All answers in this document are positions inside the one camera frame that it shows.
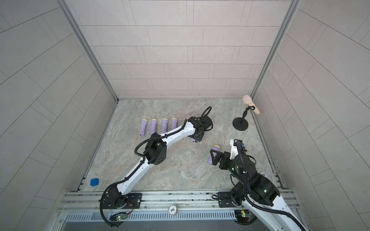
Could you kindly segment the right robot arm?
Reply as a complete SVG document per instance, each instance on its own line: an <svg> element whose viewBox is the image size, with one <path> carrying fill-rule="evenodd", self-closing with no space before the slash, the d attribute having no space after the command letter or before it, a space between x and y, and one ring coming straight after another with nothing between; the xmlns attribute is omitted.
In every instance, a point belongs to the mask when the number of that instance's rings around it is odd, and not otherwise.
<svg viewBox="0 0 370 231"><path fill-rule="evenodd" d="M238 208L236 224L247 226L260 219L272 231L306 230L277 187L257 172L254 157L245 151L241 151L234 159L230 157L228 152L210 150L212 164L221 170L228 170L230 177L238 180L229 193L217 193L212 195L212 199Z"/></svg>

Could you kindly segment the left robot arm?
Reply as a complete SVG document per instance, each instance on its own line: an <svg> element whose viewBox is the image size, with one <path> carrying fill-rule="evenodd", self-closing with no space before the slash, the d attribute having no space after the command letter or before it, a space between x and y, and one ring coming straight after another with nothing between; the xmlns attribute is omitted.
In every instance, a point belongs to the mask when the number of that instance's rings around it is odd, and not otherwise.
<svg viewBox="0 0 370 231"><path fill-rule="evenodd" d="M167 133L155 132L149 139L141 142L134 150L141 160L121 181L112 183L104 190L99 200L99 208L102 210L124 207L134 186L150 169L166 159L168 148L186 137L201 141L205 132L213 128L213 122L208 116L211 110L212 107L209 106L201 116L192 116L186 119L182 126Z"/></svg>

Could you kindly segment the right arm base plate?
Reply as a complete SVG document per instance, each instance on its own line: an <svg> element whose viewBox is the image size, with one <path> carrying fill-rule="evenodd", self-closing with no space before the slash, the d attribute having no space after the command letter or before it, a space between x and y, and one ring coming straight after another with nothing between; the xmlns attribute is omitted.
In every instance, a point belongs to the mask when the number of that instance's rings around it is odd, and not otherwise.
<svg viewBox="0 0 370 231"><path fill-rule="evenodd" d="M239 208L241 204L237 204L233 201L230 192L218 192L217 200L220 208Z"/></svg>

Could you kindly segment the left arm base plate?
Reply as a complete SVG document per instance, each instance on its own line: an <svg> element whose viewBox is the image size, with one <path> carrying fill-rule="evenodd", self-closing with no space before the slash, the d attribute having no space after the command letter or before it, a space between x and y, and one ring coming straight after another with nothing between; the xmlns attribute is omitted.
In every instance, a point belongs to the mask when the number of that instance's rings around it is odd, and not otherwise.
<svg viewBox="0 0 370 231"><path fill-rule="evenodd" d="M138 209L141 199L141 193L130 193L124 196L106 193L100 207L102 209Z"/></svg>

